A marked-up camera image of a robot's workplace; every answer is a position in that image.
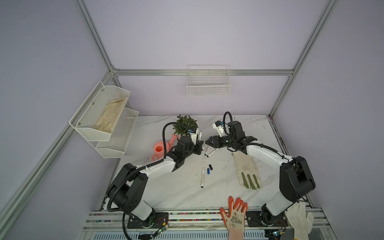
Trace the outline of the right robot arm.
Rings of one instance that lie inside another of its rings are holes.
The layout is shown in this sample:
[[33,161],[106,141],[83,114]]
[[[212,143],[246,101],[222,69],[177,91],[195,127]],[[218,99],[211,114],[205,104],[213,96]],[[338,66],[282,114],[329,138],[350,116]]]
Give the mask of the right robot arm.
[[272,226],[282,213],[315,189],[316,184],[305,158],[291,157],[260,143],[252,136],[246,136],[238,121],[225,124],[213,123],[218,135],[206,144],[214,149],[228,148],[232,151],[239,182],[247,189],[263,187],[255,163],[260,160],[279,174],[279,191],[262,206],[260,224]]

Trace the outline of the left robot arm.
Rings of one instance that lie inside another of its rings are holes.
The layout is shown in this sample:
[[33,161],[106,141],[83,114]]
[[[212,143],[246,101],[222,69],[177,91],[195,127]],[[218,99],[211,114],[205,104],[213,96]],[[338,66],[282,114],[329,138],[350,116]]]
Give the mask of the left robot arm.
[[143,200],[148,181],[176,171],[186,158],[200,155],[202,151],[202,140],[182,136],[160,160],[143,166],[124,165],[107,190],[107,211],[121,211],[143,222],[152,220],[155,210]]

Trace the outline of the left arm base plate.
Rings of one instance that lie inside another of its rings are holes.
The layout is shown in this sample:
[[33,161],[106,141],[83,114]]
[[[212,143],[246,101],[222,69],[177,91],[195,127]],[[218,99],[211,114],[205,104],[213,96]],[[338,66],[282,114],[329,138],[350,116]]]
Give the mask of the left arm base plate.
[[155,212],[150,215],[146,220],[141,220],[137,216],[127,216],[125,219],[125,226],[127,229],[159,229],[169,221],[169,213]]

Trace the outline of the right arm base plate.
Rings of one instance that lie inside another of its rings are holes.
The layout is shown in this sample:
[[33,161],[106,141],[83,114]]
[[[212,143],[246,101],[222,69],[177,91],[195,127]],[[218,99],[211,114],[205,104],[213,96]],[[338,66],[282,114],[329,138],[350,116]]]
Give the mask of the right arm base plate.
[[263,211],[247,211],[246,220],[249,227],[286,227],[287,218],[283,214],[272,216]]

